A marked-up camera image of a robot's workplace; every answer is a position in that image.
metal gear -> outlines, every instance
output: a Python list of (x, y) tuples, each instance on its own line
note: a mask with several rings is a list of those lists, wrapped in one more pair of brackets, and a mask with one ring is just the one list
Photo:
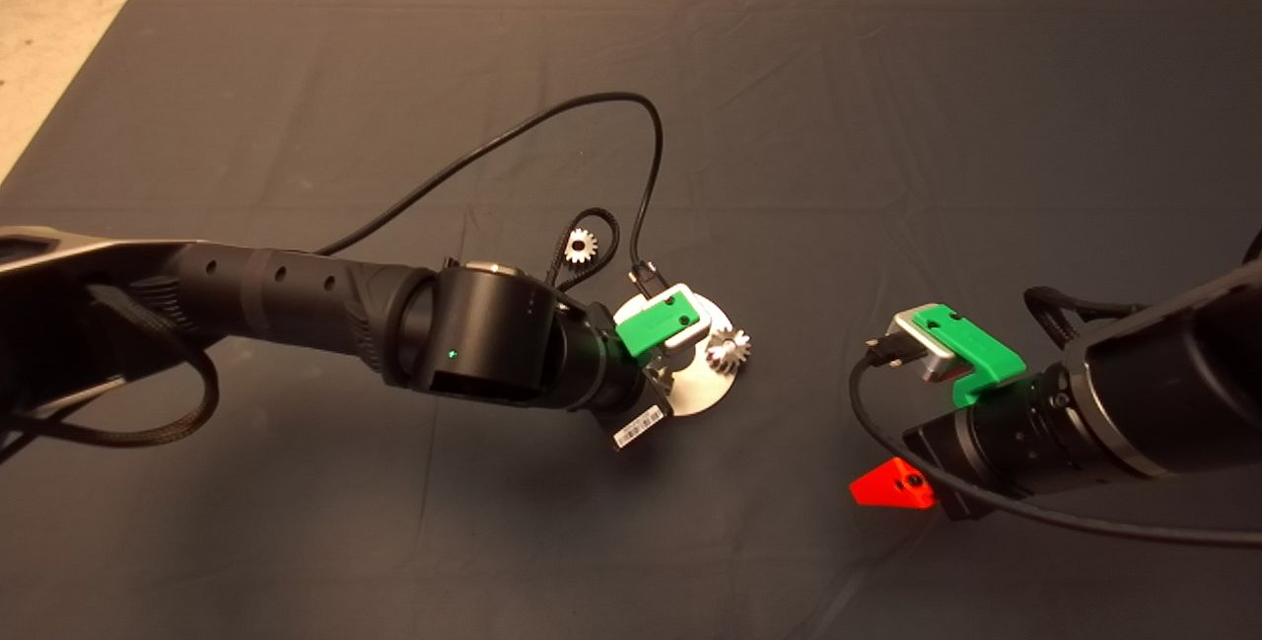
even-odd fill
[(586, 227), (577, 227), (565, 240), (565, 263), (572, 270), (582, 270), (596, 259), (596, 236)]
[(705, 361), (719, 374), (734, 375), (750, 357), (750, 336), (743, 329), (716, 329), (705, 345)]

black mat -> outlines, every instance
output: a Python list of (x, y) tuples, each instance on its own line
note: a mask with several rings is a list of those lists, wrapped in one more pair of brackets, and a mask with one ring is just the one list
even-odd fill
[[(0, 470), (4, 637), (1257, 637), (1262, 555), (858, 509), (844, 371), (938, 299), (1035, 366), (1020, 294), (1159, 299), (1259, 226), (1262, 0), (131, 0), (0, 189), (5, 223), (314, 247), (550, 101), (659, 101), (644, 250), (752, 331), (731, 398), (626, 454), (584, 417), (385, 390), (228, 341), (175, 446)], [(360, 259), (541, 273), (630, 221), (631, 106), (568, 115)], [(627, 297), (620, 259), (577, 290)], [(88, 423), (170, 417), (172, 372)], [(875, 377), (891, 425), (946, 389)], [(1262, 526), (1258, 470), (1064, 495)]]

metal disc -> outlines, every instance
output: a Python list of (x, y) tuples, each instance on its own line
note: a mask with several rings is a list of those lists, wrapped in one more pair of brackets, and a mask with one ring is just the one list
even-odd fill
[[(713, 406), (722, 399), (728, 389), (732, 388), (732, 382), (736, 380), (734, 375), (723, 375), (708, 365), (705, 361), (705, 346), (709, 343), (709, 336), (714, 331), (731, 329), (732, 321), (729, 321), (718, 309), (718, 305), (709, 302), (707, 298), (693, 293), (697, 298), (698, 304), (705, 308), (705, 312), (711, 316), (711, 331), (698, 342), (694, 347), (693, 361), (688, 366), (680, 369), (674, 374), (674, 384), (670, 388), (670, 394), (666, 395), (666, 400), (670, 401), (671, 409), (675, 410), (675, 415), (694, 415), (703, 410)], [(644, 295), (636, 295), (622, 303), (617, 313), (613, 313), (613, 319), (621, 322), (632, 313), (640, 312), (640, 308), (645, 303)]]

black cable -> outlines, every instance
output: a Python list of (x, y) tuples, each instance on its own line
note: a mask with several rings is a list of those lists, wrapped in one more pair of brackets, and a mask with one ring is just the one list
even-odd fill
[(1258, 231), (1258, 235), (1253, 236), (1249, 247), (1244, 249), (1244, 264), (1256, 261), (1258, 256), (1262, 256), (1262, 231)]
[(661, 169), (664, 135), (661, 127), (661, 115), (658, 114), (658, 106), (652, 105), (652, 101), (650, 101), (649, 97), (639, 95), (639, 92), (591, 92), (591, 95), (572, 97), (568, 101), (560, 101), (560, 104), (550, 106), (550, 109), (538, 111), (538, 114), (522, 120), (522, 122), (519, 122), (517, 126), (509, 129), (507, 133), (502, 133), (498, 138), (493, 138), (493, 140), (487, 141), (482, 146), (477, 146), (473, 151), (468, 151), (468, 154), (462, 155), (462, 158), (447, 164), (447, 167), (442, 168), (440, 172), (434, 173), (433, 177), (429, 177), (419, 187), (408, 192), (404, 198), (398, 199), (390, 208), (384, 210), (381, 215), (371, 218), (371, 221), (366, 222), (363, 226), (356, 227), (355, 231), (348, 232), (348, 235), (342, 236), (323, 249), (316, 250), (316, 254), (331, 256), (351, 247), (355, 244), (358, 244), (361, 240), (367, 239), (367, 236), (377, 232), (380, 227), (394, 221), (394, 218), (409, 208), (410, 204), (416, 203), (416, 201), (424, 198), (425, 194), (433, 192), (438, 186), (443, 184), (443, 182), (447, 182), (448, 178), (454, 177), (456, 173), (461, 172), (461, 169), (473, 164), (475, 160), (483, 158), (483, 155), (500, 149), (500, 146), (509, 144), (515, 140), (515, 138), (524, 135), (524, 133), (529, 133), (533, 127), (536, 127), (538, 124), (546, 122), (546, 120), (557, 117), (557, 115), (562, 115), (564, 111), (579, 109), (581, 106), (593, 106), (601, 104), (635, 104), (637, 106), (642, 106), (642, 109), (647, 111), (649, 119), (652, 120), (652, 164), (650, 164), (649, 168), (649, 178), (644, 186), (644, 194), (640, 196), (640, 208), (636, 212), (635, 223), (631, 226), (631, 264), (635, 265), (641, 263), (640, 231), (641, 227), (644, 227), (644, 218), (649, 213), (649, 201), (652, 199), (652, 189), (658, 183), (658, 172)]
[(1069, 340), (1078, 337), (1078, 329), (1070, 324), (1065, 312), (1076, 313), (1083, 322), (1092, 322), (1119, 319), (1147, 307), (1140, 303), (1097, 303), (1092, 299), (1074, 298), (1055, 288), (1046, 287), (1030, 288), (1025, 290), (1023, 298), (1031, 316), (1061, 350), (1065, 348)]
[(1137, 542), (1159, 542), (1164, 544), (1181, 544), (1191, 547), (1262, 548), (1262, 531), (1150, 526), (1127, 521), (1079, 516), (1013, 500), (1012, 497), (1007, 497), (984, 487), (973, 485), (963, 477), (952, 475), (933, 462), (912, 453), (911, 451), (907, 451), (896, 438), (886, 433), (878, 424), (875, 423), (875, 420), (872, 420), (872, 417), (863, 405), (863, 400), (859, 394), (859, 382), (863, 379), (863, 374), (871, 366), (876, 365), (877, 359), (875, 353), (870, 352), (866, 353), (862, 360), (857, 361), (854, 369), (851, 370), (849, 394), (851, 406), (854, 410), (854, 418), (858, 419), (859, 425), (863, 425), (863, 429), (867, 430), (867, 433), (885, 449), (911, 463), (912, 467), (917, 468), (933, 482), (944, 487), (950, 487), (960, 495), (991, 505), (997, 510), (1015, 514), (1034, 521), (1040, 521), (1042, 524), (1050, 524), (1053, 526), (1060, 526), (1063, 529), (1071, 529), (1075, 531), (1085, 531), (1088, 534), (1132, 539)]
[[(48, 418), (45, 418), (44, 420), (52, 420), (52, 422), (66, 420), (67, 418), (69, 418), (71, 415), (73, 415), (76, 412), (78, 412), (80, 409), (82, 409), (82, 406), (88, 405), (91, 401), (95, 401), (96, 399), (97, 398), (93, 396), (93, 398), (91, 398), (91, 399), (88, 399), (86, 401), (80, 401), (80, 403), (76, 403), (76, 404), (71, 404), (71, 405), (68, 405), (66, 408), (57, 409), (56, 412), (48, 414)], [(38, 433), (23, 433), (21, 436), (18, 436), (16, 438), (14, 438), (8, 446), (5, 446), (4, 448), (0, 448), (0, 465), (4, 465), (5, 462), (9, 461), (9, 458), (11, 458), (11, 457), (16, 456), (19, 452), (24, 451), (27, 448), (27, 446), (34, 443), (37, 441), (37, 438), (39, 438)]]
[[(582, 223), (583, 218), (599, 218), (599, 221), (604, 222), (604, 226), (610, 230), (608, 245), (599, 249), (599, 255), (587, 268), (583, 268), (583, 270), (577, 273), (577, 275), (572, 276), (569, 280), (564, 280), (560, 285), (557, 285), (557, 276), (560, 273), (562, 265), (565, 263), (565, 247), (569, 245), (569, 235), (578, 227), (579, 223)], [(581, 210), (578, 216), (570, 220), (569, 226), (560, 232), (560, 239), (557, 240), (557, 249), (553, 251), (553, 259), (548, 266), (548, 275), (544, 280), (548, 281), (549, 285), (554, 285), (558, 290), (562, 290), (562, 293), (564, 293), (564, 290), (569, 290), (573, 285), (578, 285), (581, 281), (587, 280), (588, 278), (596, 275), (596, 273), (603, 270), (604, 266), (610, 265), (610, 263), (613, 261), (613, 256), (618, 252), (618, 241), (621, 241), (621, 239), (622, 230), (618, 227), (618, 218), (615, 218), (613, 213), (610, 213), (608, 210), (599, 207)]]
[[(86, 428), (86, 425), (72, 425), (63, 423), (62, 419), (64, 415), (58, 417), (62, 412), (54, 412), (48, 418), (10, 415), (0, 423), (0, 428), (23, 433), (10, 446), (21, 443), (24, 447), (29, 442), (23, 442), (28, 436), (43, 436), (105, 448), (145, 448), (174, 443), (201, 428), (215, 413), (220, 401), (218, 374), (215, 370), (215, 362), (202, 350), (186, 343), (179, 337), (178, 327), (174, 322), (146, 309), (135, 302), (135, 299), (127, 297), (121, 289), (112, 285), (88, 285), (87, 290), (96, 302), (117, 313), (125, 322), (135, 327), (139, 333), (148, 337), (155, 345), (162, 345), (170, 353), (175, 353), (180, 360), (189, 362), (202, 377), (202, 400), (197, 408), (172, 420), (172, 423), (145, 430), (116, 432)], [(62, 410), (66, 412), (66, 415), (69, 415), (72, 412), (78, 410), (78, 408), (81, 406), (76, 404), (76, 406), (67, 406)]]

sticker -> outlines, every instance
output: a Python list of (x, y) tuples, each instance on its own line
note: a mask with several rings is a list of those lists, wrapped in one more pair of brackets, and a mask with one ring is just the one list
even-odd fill
[(627, 443), (635, 441), (641, 433), (652, 428), (652, 424), (666, 418), (666, 414), (661, 412), (660, 406), (654, 405), (649, 410), (635, 417), (635, 420), (622, 425), (622, 430), (613, 434), (613, 442), (617, 443), (618, 448), (626, 448)]

